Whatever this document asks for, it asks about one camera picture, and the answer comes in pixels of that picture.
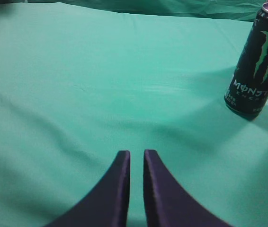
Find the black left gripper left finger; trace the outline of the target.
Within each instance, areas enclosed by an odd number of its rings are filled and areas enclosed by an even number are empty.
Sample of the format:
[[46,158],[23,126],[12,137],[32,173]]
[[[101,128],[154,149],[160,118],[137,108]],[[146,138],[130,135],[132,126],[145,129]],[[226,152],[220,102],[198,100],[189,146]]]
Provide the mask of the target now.
[[47,226],[125,227],[129,207],[130,168],[130,152],[119,151],[91,191]]

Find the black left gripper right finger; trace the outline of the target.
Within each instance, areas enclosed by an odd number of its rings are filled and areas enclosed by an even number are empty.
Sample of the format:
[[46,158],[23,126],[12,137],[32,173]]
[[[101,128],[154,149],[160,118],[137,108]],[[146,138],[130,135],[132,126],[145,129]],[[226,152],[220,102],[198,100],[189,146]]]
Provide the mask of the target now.
[[149,227],[229,227],[174,178],[156,150],[143,156],[143,200]]

